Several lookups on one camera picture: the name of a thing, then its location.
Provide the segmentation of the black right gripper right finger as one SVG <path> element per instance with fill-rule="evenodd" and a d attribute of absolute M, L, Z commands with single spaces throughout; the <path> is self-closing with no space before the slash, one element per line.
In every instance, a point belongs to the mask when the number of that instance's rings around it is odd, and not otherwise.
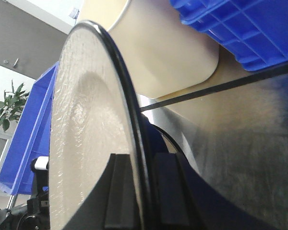
<path fill-rule="evenodd" d="M 272 230 L 213 189 L 182 153 L 154 157 L 162 230 Z"/>

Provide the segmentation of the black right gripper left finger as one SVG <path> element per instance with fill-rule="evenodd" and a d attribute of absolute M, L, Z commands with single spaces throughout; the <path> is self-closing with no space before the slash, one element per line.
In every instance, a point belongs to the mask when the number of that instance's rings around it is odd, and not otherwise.
<path fill-rule="evenodd" d="M 97 184 L 64 229 L 139 230 L 140 228 L 130 156 L 111 154 Z"/>

